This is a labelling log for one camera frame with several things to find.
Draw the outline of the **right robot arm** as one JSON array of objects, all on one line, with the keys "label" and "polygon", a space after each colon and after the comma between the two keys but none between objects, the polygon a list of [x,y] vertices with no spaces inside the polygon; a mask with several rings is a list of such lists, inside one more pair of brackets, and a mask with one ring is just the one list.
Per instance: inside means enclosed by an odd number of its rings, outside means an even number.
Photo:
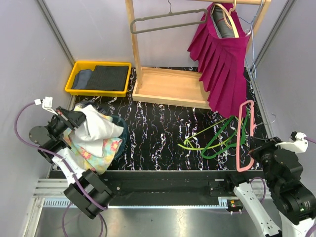
[{"label": "right robot arm", "polygon": [[224,183],[228,195],[237,196],[261,237],[310,237],[316,232],[316,197],[301,182],[303,166],[294,147],[297,141],[282,142],[250,138],[250,156],[261,164],[266,185],[281,217],[279,228],[257,199],[251,183],[241,173]]}]

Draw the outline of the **white garment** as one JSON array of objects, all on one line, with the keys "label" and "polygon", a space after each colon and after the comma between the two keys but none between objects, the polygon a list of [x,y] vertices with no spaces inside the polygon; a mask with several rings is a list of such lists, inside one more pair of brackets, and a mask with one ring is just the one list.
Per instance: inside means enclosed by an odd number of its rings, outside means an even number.
[{"label": "white garment", "polygon": [[69,134],[70,140],[88,153],[98,158],[103,157],[103,141],[120,137],[123,127],[115,125],[111,119],[106,119],[91,105],[79,109],[79,112],[86,115],[86,121]]}]

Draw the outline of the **navy plaid skirt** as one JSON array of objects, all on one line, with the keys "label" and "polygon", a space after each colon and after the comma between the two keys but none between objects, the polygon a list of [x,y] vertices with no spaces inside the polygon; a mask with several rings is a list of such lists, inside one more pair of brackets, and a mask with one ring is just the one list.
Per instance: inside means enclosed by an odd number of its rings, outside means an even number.
[{"label": "navy plaid skirt", "polygon": [[92,100],[87,100],[87,101],[80,101],[75,104],[73,111],[79,111],[79,109],[83,109],[87,106],[91,105],[95,110],[97,110],[101,114],[106,114],[107,112],[105,109],[103,109],[101,106],[97,105],[95,102]]}]

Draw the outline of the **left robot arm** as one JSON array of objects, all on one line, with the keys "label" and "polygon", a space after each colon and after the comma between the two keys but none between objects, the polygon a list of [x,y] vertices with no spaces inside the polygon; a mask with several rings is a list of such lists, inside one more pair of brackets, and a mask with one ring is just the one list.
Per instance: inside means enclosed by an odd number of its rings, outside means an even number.
[{"label": "left robot arm", "polygon": [[86,116],[62,107],[57,107],[55,112],[46,126],[33,127],[29,138],[39,145],[38,152],[64,173],[68,181],[64,195],[88,218],[94,219],[108,208],[115,195],[100,175],[91,169],[81,168],[75,162],[75,154],[64,139],[66,129],[79,128]]}]

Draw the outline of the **floral pastel garment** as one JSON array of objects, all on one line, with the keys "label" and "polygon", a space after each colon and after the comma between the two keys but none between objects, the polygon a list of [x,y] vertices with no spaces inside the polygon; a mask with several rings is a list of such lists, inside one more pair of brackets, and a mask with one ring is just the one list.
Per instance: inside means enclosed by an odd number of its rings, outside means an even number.
[{"label": "floral pastel garment", "polygon": [[119,152],[124,128],[91,104],[76,105],[74,111],[82,112],[86,120],[76,130],[67,129],[64,139],[75,154],[78,166],[103,174]]}]

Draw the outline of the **green hanger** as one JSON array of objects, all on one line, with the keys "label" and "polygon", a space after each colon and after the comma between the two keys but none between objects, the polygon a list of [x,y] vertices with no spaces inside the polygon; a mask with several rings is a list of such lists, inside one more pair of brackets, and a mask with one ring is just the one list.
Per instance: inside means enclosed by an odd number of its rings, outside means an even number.
[{"label": "green hanger", "polygon": [[[222,154],[226,150],[229,150],[230,148],[236,149],[236,155],[239,155],[239,147],[246,142],[246,125],[248,122],[248,119],[250,119],[250,122],[253,122],[253,115],[249,111],[249,109],[246,109],[246,116],[245,118],[242,118],[239,120],[237,117],[231,116],[230,118],[224,119],[222,121],[219,121],[219,123],[225,122],[224,125],[220,128],[220,130],[214,135],[214,137],[210,140],[210,142],[204,147],[201,151],[201,156],[204,159],[214,159],[218,155]],[[230,135],[226,140],[223,140],[219,142],[216,145],[213,145],[213,143],[219,139],[221,136],[221,133],[226,130],[226,128],[230,125],[230,123],[233,120],[238,120],[238,126],[237,129],[234,130],[233,134]],[[218,151],[217,153],[207,156],[206,152],[207,150],[211,150],[217,147],[225,146],[223,149]]]}]

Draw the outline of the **yellow-green hanger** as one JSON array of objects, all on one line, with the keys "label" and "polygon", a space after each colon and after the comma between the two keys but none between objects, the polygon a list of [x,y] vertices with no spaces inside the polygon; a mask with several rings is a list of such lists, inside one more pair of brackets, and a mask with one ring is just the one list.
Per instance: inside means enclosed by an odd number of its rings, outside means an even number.
[{"label": "yellow-green hanger", "polygon": [[[214,135],[220,130],[225,122],[219,123],[224,119],[218,119],[213,124],[208,125],[206,128],[203,128],[200,131],[193,132],[192,135],[186,137],[184,141],[177,144],[177,146],[186,151],[202,151],[204,147],[210,142]],[[219,142],[226,140],[233,134],[234,130],[237,128],[237,120],[233,120],[230,125],[221,133],[221,136],[216,140],[213,145],[218,144]]]}]

